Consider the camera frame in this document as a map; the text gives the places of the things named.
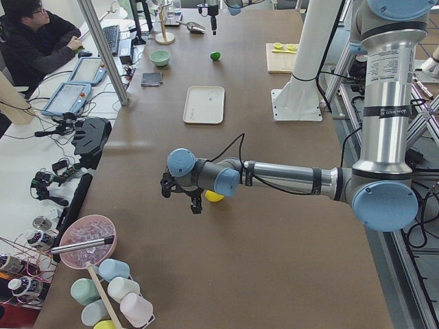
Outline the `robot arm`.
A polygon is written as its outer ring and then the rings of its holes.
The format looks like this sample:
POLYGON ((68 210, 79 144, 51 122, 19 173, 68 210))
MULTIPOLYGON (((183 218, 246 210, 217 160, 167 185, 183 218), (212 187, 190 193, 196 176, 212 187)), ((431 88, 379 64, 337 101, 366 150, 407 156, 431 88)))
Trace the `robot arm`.
POLYGON ((241 158, 197 158, 172 151, 161 179, 163 197, 184 193, 202 211, 202 193, 231 197, 239 184, 292 195, 325 195, 351 206, 366 227, 392 232, 411 223, 418 201, 405 162, 417 44, 427 35, 433 1, 354 1, 348 48, 367 55, 361 152, 350 168, 295 167, 241 158))
POLYGON ((232 16, 238 15, 244 8, 256 5, 258 3, 261 3, 261 1, 242 1, 242 0, 225 0, 225 1, 218 1, 218 0, 208 0, 203 1, 202 3, 197 4, 196 8, 198 9, 198 13, 203 17, 209 17, 210 23, 211 23, 211 31, 213 35, 215 36, 217 34, 217 19, 216 16, 219 15, 220 12, 220 6, 224 3, 227 10, 230 12, 232 16))

